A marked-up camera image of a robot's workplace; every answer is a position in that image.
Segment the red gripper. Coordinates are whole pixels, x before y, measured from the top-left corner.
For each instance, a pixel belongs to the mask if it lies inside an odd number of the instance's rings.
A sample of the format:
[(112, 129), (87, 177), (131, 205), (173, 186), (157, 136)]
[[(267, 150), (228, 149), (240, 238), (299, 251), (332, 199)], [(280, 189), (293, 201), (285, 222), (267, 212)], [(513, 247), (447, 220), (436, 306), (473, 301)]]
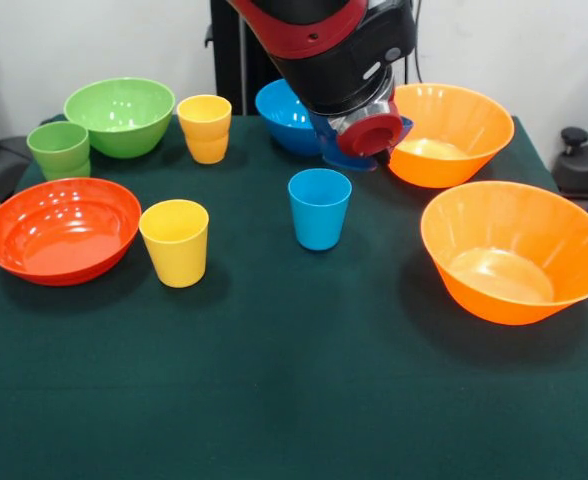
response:
[(349, 156), (373, 156), (392, 148), (403, 131), (401, 117), (395, 114), (367, 116), (337, 136), (339, 148)]

